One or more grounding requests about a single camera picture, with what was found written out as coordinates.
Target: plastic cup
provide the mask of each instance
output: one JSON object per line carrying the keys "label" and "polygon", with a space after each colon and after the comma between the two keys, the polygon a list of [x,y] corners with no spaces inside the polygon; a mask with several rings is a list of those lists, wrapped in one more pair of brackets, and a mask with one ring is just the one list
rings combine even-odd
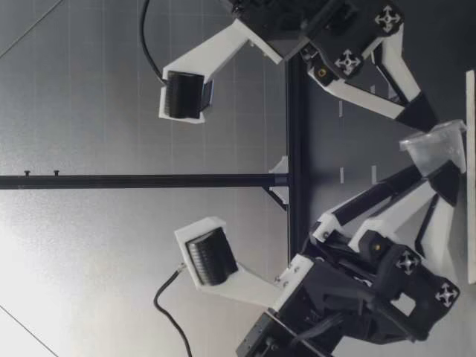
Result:
{"label": "plastic cup", "polygon": [[449,160],[466,172],[466,156],[462,134],[466,125],[453,120],[435,126],[427,134],[415,134],[400,141],[400,149],[408,151],[423,176],[428,176]]}

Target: white board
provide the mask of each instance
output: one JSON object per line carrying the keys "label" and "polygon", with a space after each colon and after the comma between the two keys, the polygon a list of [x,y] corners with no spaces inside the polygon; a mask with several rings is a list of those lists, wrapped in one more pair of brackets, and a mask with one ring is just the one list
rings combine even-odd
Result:
{"label": "white board", "polygon": [[466,125],[468,159],[468,276],[476,283],[476,92],[475,72],[466,74]]}

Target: bolt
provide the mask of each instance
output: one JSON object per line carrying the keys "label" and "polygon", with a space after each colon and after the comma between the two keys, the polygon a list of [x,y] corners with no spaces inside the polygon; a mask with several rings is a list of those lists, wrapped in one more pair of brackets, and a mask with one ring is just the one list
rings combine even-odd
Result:
{"label": "bolt", "polygon": [[326,71],[325,68],[321,68],[321,69],[318,71],[318,76],[319,76],[320,78],[323,78],[323,77],[325,77],[326,75],[327,75],[327,71]]}

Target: grid pattern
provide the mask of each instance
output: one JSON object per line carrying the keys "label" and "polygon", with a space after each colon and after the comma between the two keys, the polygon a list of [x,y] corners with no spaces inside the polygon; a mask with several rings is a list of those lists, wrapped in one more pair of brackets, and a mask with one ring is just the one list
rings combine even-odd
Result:
{"label": "grid pattern", "polygon": [[[3,2],[0,48],[55,0]],[[219,74],[205,125],[157,118],[141,6],[66,0],[0,62],[1,174],[263,173],[286,154],[283,66],[256,48]],[[147,38],[163,66],[230,23],[216,0],[152,0]],[[256,272],[286,266],[286,215],[258,189],[5,192],[0,211],[0,303],[59,356],[183,356],[151,299],[180,261],[173,230],[203,216],[228,222],[237,259]],[[260,312],[199,294],[188,277],[163,303],[198,357],[232,356]]]}

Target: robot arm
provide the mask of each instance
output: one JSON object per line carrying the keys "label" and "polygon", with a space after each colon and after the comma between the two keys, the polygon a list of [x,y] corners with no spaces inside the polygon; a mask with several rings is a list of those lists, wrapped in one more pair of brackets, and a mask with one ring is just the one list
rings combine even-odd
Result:
{"label": "robot arm", "polygon": [[[239,357],[332,357],[344,336],[373,344],[428,338],[460,296],[445,277],[443,255],[466,169],[461,127],[447,123],[411,139],[445,147],[437,138],[451,138],[456,145],[437,158],[415,156],[416,166],[326,212],[274,284],[236,263],[223,221],[208,218],[176,232],[197,289],[267,307]],[[427,202],[416,248],[402,244],[398,228]],[[355,234],[346,233],[348,222],[376,207]],[[412,305],[400,306],[403,298]]]}
{"label": "robot arm", "polygon": [[[404,16],[391,0],[223,2],[233,24],[164,69],[161,118],[204,123],[214,74],[249,41],[276,64],[300,53],[309,76],[342,100],[424,132],[437,124],[402,58]],[[348,83],[370,57],[397,101]]]}

